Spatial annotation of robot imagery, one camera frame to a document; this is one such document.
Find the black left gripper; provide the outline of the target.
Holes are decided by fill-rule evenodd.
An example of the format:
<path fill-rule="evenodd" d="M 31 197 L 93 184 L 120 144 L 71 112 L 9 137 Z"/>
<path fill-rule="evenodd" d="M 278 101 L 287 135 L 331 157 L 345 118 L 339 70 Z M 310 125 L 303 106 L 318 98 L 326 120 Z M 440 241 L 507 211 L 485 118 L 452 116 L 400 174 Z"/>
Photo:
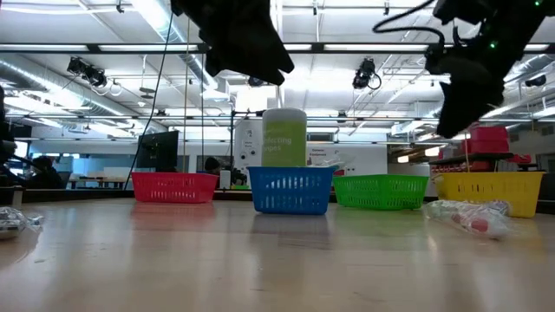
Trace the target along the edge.
<path fill-rule="evenodd" d="M 295 69 L 270 17 L 270 0 L 171 0 L 174 15 L 185 14 L 206 43 L 206 71 L 223 68 L 274 85 Z"/>

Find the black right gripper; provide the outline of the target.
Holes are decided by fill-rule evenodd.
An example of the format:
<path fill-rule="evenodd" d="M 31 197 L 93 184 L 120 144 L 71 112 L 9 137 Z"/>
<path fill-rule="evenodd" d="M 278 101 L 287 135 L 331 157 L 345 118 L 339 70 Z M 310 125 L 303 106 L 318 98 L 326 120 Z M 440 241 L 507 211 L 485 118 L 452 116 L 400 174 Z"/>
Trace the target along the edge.
<path fill-rule="evenodd" d="M 438 0 L 433 16 L 443 25 L 459 19 L 480 26 L 472 38 L 461 38 L 454 30 L 450 48 L 438 42 L 427 49 L 429 73 L 449 74 L 452 82 L 478 83 L 472 91 L 441 84 L 440 136 L 453 138 L 501 106 L 505 87 L 495 83 L 503 82 L 541 23 L 554 15 L 555 0 Z"/>

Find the red toothbrush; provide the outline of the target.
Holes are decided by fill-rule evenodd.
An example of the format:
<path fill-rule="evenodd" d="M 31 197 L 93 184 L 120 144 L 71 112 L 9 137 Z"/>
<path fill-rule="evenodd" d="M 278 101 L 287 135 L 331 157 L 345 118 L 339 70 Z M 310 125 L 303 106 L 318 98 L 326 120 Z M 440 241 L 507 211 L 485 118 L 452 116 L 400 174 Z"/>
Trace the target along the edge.
<path fill-rule="evenodd" d="M 506 201 L 471 203 L 468 201 L 436 200 L 421 209 L 435 221 L 451 225 L 475 236 L 501 239 L 508 235 L 511 205 Z"/>

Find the red storage bins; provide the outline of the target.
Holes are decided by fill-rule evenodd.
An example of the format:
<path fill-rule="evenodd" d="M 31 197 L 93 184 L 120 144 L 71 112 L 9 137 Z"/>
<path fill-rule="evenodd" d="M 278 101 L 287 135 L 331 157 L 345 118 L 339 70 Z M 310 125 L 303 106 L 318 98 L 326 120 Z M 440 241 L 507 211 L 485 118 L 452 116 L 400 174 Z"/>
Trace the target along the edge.
<path fill-rule="evenodd" d="M 461 154 L 509 153 L 508 133 L 505 127 L 473 127 L 460 143 Z M 465 162 L 468 172 L 491 172 L 498 161 Z"/>

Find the yellow plastic basket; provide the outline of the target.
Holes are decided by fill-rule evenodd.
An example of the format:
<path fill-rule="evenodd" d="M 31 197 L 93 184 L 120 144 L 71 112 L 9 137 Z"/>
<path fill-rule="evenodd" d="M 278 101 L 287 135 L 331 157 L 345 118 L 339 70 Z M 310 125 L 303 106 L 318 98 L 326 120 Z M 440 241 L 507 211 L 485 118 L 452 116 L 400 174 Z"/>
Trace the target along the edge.
<path fill-rule="evenodd" d="M 542 172 L 448 172 L 433 177 L 439 199 L 483 203 L 505 201 L 512 218 L 536 214 Z"/>

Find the black overhead rig beam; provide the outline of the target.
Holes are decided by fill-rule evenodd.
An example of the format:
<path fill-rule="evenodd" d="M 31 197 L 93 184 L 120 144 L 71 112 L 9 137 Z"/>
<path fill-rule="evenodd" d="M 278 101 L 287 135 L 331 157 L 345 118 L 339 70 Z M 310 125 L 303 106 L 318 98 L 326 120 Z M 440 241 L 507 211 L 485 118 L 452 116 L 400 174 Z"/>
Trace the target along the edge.
<path fill-rule="evenodd" d="M 290 54 L 394 54 L 416 55 L 423 53 L 429 43 L 286 43 L 284 48 Z M 209 47 L 204 43 L 0 43 L 0 53 L 23 54 L 204 54 Z"/>

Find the green disinfecting wipes canister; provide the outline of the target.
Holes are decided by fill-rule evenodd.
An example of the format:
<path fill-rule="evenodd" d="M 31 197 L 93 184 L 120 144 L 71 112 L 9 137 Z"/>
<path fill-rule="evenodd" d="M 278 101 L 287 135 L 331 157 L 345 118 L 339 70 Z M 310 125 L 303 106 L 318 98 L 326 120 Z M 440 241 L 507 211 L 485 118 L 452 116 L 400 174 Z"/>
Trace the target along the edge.
<path fill-rule="evenodd" d="M 306 113 L 297 108 L 273 108 L 266 110 L 262 118 L 262 166 L 306 166 Z"/>

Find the black ceiling spotlight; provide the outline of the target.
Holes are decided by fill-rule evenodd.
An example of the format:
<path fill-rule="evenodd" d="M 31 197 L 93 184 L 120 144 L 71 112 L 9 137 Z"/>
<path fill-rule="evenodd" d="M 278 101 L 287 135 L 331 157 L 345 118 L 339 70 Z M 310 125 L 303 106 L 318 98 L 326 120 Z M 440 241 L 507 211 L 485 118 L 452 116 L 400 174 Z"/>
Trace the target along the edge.
<path fill-rule="evenodd" d="M 83 80 L 96 88 L 104 88 L 108 84 L 108 79 L 103 69 L 95 68 L 80 57 L 72 56 L 70 58 L 67 71 L 72 75 L 80 76 Z"/>
<path fill-rule="evenodd" d="M 371 82 L 377 79 L 378 84 L 372 86 Z M 352 81 L 352 87 L 354 89 L 365 89 L 369 88 L 371 90 L 377 90 L 382 86 L 382 78 L 379 76 L 375 69 L 375 62 L 373 58 L 365 57 L 356 70 L 354 79 Z"/>

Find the green plastic basket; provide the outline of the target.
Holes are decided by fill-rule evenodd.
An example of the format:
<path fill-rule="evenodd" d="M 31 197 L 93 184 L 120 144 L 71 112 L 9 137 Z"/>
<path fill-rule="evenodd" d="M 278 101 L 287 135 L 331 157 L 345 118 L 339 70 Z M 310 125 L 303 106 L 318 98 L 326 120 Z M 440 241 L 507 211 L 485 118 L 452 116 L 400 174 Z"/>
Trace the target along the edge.
<path fill-rule="evenodd" d="M 376 174 L 334 177 L 338 204 L 375 211 L 420 209 L 428 177 Z"/>

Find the blue plastic basket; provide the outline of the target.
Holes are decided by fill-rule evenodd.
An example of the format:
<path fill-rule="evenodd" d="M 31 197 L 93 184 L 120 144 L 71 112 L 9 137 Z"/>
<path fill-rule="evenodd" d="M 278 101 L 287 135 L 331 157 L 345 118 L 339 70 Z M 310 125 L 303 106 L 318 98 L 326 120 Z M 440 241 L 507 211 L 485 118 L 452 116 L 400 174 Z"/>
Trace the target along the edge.
<path fill-rule="evenodd" d="M 250 166 L 248 172 L 256 212 L 323 215 L 328 210 L 332 167 Z"/>

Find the red plastic basket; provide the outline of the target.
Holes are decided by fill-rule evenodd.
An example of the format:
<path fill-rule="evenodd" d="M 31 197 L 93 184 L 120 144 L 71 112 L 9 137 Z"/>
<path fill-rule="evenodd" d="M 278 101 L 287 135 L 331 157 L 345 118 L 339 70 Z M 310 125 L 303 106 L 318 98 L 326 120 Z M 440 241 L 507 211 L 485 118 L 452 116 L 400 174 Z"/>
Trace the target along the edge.
<path fill-rule="evenodd" d="M 218 180 L 218 176 L 206 173 L 132 173 L 135 199 L 148 203 L 208 203 L 212 201 Z"/>

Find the wrapped silver nail clipper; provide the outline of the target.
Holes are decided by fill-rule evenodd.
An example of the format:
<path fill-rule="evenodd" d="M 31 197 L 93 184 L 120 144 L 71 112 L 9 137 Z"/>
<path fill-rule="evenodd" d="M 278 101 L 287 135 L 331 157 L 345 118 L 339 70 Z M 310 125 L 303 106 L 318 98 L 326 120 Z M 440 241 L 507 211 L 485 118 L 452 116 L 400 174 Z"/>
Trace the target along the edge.
<path fill-rule="evenodd" d="M 0 207 L 0 240 L 18 237 L 26 229 L 38 231 L 43 220 L 43 216 L 28 217 L 18 209 Z"/>

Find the silver ventilation duct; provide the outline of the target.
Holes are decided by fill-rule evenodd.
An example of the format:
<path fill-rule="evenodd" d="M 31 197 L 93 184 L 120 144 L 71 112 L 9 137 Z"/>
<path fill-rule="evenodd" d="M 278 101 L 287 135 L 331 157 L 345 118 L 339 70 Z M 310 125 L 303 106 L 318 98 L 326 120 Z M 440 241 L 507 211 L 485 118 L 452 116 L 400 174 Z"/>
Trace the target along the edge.
<path fill-rule="evenodd" d="M 188 42 L 187 35 L 177 25 L 175 15 L 167 0 L 130 1 L 163 42 L 184 44 L 186 49 L 192 47 L 192 44 Z M 178 54 L 178 57 L 186 64 L 193 77 L 204 89 L 216 89 L 219 86 L 217 81 L 203 69 L 203 62 L 195 55 L 182 52 Z"/>
<path fill-rule="evenodd" d="M 8 81 L 26 83 L 31 90 L 68 95 L 70 99 L 88 101 L 94 107 L 100 107 L 112 115 L 130 115 L 122 105 L 98 95 L 89 86 L 82 86 L 20 55 L 0 57 L 0 77 Z"/>

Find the white wall board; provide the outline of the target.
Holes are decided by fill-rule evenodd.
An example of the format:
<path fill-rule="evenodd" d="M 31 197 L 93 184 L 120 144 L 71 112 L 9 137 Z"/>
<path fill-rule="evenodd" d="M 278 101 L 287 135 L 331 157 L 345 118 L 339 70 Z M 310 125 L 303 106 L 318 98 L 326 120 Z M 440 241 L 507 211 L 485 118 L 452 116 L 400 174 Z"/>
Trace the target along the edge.
<path fill-rule="evenodd" d="M 233 166 L 247 172 L 262 164 L 263 129 L 260 120 L 242 120 L 233 127 Z M 341 175 L 381 174 L 388 171 L 385 133 L 376 129 L 309 127 L 306 163 L 308 166 L 340 164 Z"/>

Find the black aluminium table frame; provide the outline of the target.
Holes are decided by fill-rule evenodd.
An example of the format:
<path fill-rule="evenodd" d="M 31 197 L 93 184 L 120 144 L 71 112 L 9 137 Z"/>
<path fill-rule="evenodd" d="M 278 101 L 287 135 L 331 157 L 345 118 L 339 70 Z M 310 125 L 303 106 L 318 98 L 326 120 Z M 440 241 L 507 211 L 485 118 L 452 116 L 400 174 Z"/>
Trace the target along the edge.
<path fill-rule="evenodd" d="M 22 195 L 22 203 L 59 202 L 89 199 L 134 198 L 133 191 L 115 189 L 77 189 L 77 190 L 25 190 L 21 187 L 0 187 L 0 205 L 12 204 L 14 195 Z M 215 192 L 215 200 L 251 201 L 247 191 Z M 555 199 L 540 198 L 537 213 L 555 215 Z"/>

